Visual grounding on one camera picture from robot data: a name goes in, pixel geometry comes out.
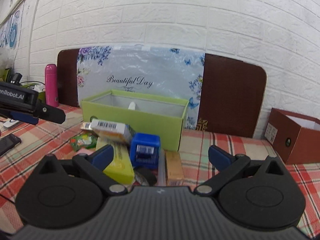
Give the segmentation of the white small device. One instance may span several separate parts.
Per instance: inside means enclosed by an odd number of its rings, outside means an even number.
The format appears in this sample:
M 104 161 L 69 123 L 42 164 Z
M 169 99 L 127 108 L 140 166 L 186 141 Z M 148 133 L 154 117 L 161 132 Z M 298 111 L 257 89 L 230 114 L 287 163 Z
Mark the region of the white small device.
M 11 129 L 17 127 L 20 123 L 21 122 L 18 120 L 10 119 L 10 120 L 7 120 L 3 123 L 3 128 L 5 130 L 11 130 Z

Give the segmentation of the green container at left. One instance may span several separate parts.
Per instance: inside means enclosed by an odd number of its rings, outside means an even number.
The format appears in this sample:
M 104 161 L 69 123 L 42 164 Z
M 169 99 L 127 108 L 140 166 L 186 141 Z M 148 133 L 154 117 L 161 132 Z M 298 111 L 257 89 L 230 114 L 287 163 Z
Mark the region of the green container at left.
M 38 99 L 42 103 L 46 103 L 46 93 L 45 92 L 38 92 Z

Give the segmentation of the black smartphone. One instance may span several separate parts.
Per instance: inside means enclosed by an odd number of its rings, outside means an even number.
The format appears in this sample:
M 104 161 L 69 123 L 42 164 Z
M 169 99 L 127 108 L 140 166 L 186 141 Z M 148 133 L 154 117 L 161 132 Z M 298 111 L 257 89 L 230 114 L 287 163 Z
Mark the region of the black smartphone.
M 21 139 L 14 134 L 6 135 L 0 140 L 0 156 L 5 155 L 8 151 L 21 143 Z

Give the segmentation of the pink thermos bottle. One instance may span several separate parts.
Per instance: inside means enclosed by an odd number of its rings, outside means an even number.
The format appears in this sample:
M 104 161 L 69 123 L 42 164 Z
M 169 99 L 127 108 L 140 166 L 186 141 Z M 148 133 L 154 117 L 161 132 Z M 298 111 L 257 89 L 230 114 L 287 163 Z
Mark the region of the pink thermos bottle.
M 48 64 L 44 70 L 46 104 L 57 107 L 59 105 L 57 92 L 57 66 Z

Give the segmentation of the green floral box far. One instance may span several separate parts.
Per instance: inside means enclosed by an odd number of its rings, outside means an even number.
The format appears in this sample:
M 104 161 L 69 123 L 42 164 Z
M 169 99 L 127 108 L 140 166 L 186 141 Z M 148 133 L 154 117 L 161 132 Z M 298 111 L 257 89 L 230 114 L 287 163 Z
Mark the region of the green floral box far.
M 92 149 L 97 145 L 98 137 L 92 133 L 84 133 L 77 136 L 74 136 L 70 139 L 70 145 L 75 152 L 78 152 L 80 149 Z

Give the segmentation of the yellow green long box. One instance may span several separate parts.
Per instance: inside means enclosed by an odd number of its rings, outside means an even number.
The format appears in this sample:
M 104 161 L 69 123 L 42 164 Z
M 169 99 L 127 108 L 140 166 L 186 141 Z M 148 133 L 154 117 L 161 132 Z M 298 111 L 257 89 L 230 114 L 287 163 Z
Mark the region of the yellow green long box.
M 106 145 L 112 146 L 113 159 L 105 168 L 103 168 L 102 172 L 120 184 L 133 184 L 135 181 L 135 173 L 133 171 L 127 146 L 109 139 L 99 138 L 97 140 L 96 150 Z

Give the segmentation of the brown cardboard shoe box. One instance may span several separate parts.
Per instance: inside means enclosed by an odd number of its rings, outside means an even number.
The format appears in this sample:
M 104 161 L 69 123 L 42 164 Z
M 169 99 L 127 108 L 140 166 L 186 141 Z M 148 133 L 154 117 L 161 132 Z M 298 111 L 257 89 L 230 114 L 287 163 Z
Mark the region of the brown cardboard shoe box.
M 272 108 L 265 139 L 288 165 L 319 162 L 319 119 Z

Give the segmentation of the white orange medicine box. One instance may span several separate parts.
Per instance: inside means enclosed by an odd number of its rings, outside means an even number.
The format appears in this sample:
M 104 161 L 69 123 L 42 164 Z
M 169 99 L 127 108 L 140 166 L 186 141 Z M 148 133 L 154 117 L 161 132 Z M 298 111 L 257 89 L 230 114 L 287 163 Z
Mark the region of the white orange medicine box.
M 90 127 L 101 139 L 108 139 L 127 145 L 131 144 L 135 136 L 135 131 L 130 125 L 120 122 L 93 119 Z

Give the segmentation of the small brown carton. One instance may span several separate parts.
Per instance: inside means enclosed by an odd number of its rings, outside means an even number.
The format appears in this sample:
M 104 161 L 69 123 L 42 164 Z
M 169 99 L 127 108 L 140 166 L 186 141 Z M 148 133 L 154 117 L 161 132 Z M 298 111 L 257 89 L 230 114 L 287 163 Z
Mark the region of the small brown carton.
M 178 152 L 165 153 L 167 186 L 182 186 L 184 182 L 183 167 Z

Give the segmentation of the blue plastic cube box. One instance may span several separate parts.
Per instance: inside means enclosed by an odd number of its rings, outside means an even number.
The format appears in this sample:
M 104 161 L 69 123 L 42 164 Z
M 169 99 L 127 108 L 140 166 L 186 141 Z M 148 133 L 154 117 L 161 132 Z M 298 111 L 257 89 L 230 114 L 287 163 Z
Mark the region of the blue plastic cube box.
M 130 145 L 130 160 L 133 167 L 158 168 L 161 139 L 158 135 L 136 133 Z

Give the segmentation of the brown wooden headboard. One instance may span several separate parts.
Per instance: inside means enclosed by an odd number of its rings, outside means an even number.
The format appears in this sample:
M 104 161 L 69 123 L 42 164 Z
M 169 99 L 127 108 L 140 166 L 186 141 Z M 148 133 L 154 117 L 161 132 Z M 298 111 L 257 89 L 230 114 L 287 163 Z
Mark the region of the brown wooden headboard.
M 57 56 L 61 103 L 78 106 L 76 58 L 79 49 Z M 263 104 L 267 75 L 263 68 L 205 53 L 200 109 L 195 129 L 253 137 Z

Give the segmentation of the green open cardboard box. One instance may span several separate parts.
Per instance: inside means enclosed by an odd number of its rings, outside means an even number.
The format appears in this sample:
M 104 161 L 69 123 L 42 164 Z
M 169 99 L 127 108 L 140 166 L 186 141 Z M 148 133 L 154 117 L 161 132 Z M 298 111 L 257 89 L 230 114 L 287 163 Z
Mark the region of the green open cardboard box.
M 163 149 L 178 151 L 188 100 L 112 89 L 82 99 L 81 108 L 84 121 L 124 123 L 135 132 L 158 135 Z

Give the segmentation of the floral Beautiful Day bag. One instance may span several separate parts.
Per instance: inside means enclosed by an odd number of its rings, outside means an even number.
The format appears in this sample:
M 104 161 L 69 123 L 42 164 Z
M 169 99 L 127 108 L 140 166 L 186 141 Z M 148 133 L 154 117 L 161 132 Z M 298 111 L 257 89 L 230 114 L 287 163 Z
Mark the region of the floral Beautiful Day bag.
M 111 89 L 186 99 L 185 127 L 195 129 L 204 62 L 202 50 L 143 45 L 83 47 L 76 58 L 78 100 Z

